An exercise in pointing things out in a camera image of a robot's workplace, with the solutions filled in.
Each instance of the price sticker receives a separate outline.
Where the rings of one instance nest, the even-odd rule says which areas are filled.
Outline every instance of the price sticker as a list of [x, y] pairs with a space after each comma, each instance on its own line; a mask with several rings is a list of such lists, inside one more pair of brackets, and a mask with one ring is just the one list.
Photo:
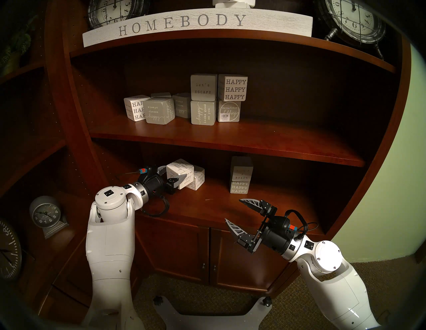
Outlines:
[[221, 113], [220, 121], [229, 121], [230, 113]]

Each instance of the cabinet door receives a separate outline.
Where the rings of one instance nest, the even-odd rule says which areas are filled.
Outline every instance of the cabinet door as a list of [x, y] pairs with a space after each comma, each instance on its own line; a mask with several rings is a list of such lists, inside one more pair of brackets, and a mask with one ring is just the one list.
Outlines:
[[211, 229], [210, 284], [267, 292], [288, 264], [278, 253], [260, 245], [250, 254], [229, 231]]
[[80, 324], [88, 307], [51, 287], [46, 299], [39, 309], [38, 315], [44, 319], [61, 323]]
[[[135, 242], [135, 255], [141, 250]], [[141, 282], [141, 271], [135, 262], [130, 270], [130, 285], [134, 297]], [[78, 302], [90, 306], [92, 301], [92, 275], [86, 257], [86, 237], [71, 254], [53, 285]]]
[[208, 228], [148, 217], [137, 219], [135, 227], [155, 271], [208, 283]]

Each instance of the homebody sign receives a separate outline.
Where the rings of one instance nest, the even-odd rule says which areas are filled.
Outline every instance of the homebody sign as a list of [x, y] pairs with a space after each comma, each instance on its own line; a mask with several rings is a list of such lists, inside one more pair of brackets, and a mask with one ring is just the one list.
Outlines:
[[83, 33], [84, 47], [141, 34], [201, 29], [240, 29], [312, 36], [312, 17], [265, 9], [206, 8], [135, 17]]

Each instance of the black knob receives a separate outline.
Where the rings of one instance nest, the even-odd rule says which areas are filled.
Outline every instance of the black knob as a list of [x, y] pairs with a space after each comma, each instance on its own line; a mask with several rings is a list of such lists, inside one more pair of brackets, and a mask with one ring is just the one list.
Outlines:
[[272, 306], [272, 299], [271, 297], [265, 297], [265, 299], [263, 299], [263, 306], [269, 307]]
[[154, 305], [155, 306], [160, 306], [162, 303], [163, 303], [163, 297], [155, 296], [155, 298], [154, 298]]

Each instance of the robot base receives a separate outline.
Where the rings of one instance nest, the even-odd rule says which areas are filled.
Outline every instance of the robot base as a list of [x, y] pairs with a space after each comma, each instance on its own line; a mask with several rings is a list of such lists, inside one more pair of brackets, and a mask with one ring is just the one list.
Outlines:
[[166, 324], [167, 330], [247, 330], [259, 329], [260, 322], [272, 306], [259, 300], [250, 312], [241, 316], [191, 316], [179, 314], [166, 297], [156, 297], [154, 308]]

